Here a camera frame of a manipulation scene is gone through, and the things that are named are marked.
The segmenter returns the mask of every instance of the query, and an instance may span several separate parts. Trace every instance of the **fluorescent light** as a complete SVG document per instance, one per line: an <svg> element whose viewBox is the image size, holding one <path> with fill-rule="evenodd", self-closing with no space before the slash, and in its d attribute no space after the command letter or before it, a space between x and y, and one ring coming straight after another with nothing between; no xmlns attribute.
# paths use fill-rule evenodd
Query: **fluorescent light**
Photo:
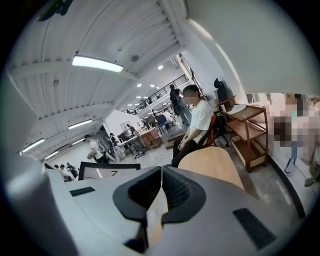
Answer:
<svg viewBox="0 0 320 256"><path fill-rule="evenodd" d="M89 124L91 122L92 122L92 120L90 119L90 120L87 120L87 121L84 121L84 122L76 123L74 125L69 126L68 129L70 130L70 129L73 129L73 128L76 128L76 127L79 127L79 126L83 126L83 125Z"/></svg>
<svg viewBox="0 0 320 256"><path fill-rule="evenodd" d="M109 70L113 72L120 73L124 67L118 64L111 63L106 60L85 57L80 55L75 55L72 60L72 66L89 67L101 70Z"/></svg>
<svg viewBox="0 0 320 256"><path fill-rule="evenodd" d="M53 157L54 155L56 155L58 153L59 153L59 151L56 151L56 152L52 153L51 155L48 155L44 160L47 160L48 158Z"/></svg>
<svg viewBox="0 0 320 256"><path fill-rule="evenodd" d="M28 150L34 148L35 146L41 144L42 142L44 142L45 140L42 138L40 140L38 140L37 142L31 144L30 146L27 146L24 150L22 150L22 153L27 152Z"/></svg>
<svg viewBox="0 0 320 256"><path fill-rule="evenodd" d="M99 177L102 179L102 175L101 175L101 173L100 173L98 168L96 169L96 172L98 173Z"/></svg>
<svg viewBox="0 0 320 256"><path fill-rule="evenodd" d="M78 140L78 141L76 141L76 142L72 143L72 145L76 145L77 143L82 142L84 139L85 139L85 138L82 138L82 139L80 139L80 140Z"/></svg>

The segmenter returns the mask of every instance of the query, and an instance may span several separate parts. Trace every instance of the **seated man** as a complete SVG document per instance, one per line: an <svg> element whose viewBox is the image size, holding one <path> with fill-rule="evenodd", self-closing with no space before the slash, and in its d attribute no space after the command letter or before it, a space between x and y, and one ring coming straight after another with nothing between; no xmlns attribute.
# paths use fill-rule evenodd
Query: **seated man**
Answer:
<svg viewBox="0 0 320 256"><path fill-rule="evenodd" d="M182 158L197 150L197 143L208 131L214 113L208 102L200 98L200 92L195 84L188 85L183 90L184 100L193 104L191 124L182 140L173 143L172 167L178 167Z"/></svg>

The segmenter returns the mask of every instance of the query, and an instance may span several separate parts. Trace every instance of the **wooden tabletop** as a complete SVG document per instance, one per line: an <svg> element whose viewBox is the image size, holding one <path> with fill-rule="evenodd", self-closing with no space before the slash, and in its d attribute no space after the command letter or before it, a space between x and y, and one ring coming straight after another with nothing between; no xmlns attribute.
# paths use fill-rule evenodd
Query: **wooden tabletop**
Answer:
<svg viewBox="0 0 320 256"><path fill-rule="evenodd" d="M187 154L178 168L230 182L244 190L234 163L221 147L209 146Z"/></svg>

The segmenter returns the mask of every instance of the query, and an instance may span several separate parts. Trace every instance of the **concrete floor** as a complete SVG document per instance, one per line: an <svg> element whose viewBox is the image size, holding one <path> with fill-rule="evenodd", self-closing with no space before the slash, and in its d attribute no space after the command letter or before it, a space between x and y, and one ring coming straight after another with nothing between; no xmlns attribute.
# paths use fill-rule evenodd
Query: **concrete floor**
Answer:
<svg viewBox="0 0 320 256"><path fill-rule="evenodd" d="M180 128L181 126L178 124L171 129L170 134L176 133ZM229 147L225 147L225 142L220 138L216 139L215 142L218 147L225 149L229 153L246 192L270 206L270 208L287 219L290 224L293 225L298 222L298 213L292 198L270 164L266 167L257 167L251 173L248 173L231 144ZM141 168L163 166L170 164L172 157L173 149L166 150L163 144L159 148L146 152L145 155L138 159L129 155L121 161L121 164L140 164Z"/></svg>

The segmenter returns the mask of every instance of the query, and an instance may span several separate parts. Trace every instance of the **white t-shirt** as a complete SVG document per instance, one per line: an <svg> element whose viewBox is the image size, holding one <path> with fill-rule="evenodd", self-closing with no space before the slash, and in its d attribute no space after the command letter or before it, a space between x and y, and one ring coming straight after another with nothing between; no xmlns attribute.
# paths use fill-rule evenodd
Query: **white t-shirt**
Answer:
<svg viewBox="0 0 320 256"><path fill-rule="evenodd" d="M99 150L99 147L98 147L98 144L97 144L97 142L94 140L94 139L92 139L92 140L90 140L90 149L92 149L92 152L93 152L93 149L95 149L96 150L96 155L94 156L96 159L99 159L99 158L102 158L104 155L100 152L100 150Z"/></svg>
<svg viewBox="0 0 320 256"><path fill-rule="evenodd" d="M192 117L190 123L190 133L195 129L201 130L201 133L193 140L198 143L201 137L208 131L211 123L212 115L214 114L213 108L205 100L200 100L198 105L192 109Z"/></svg>

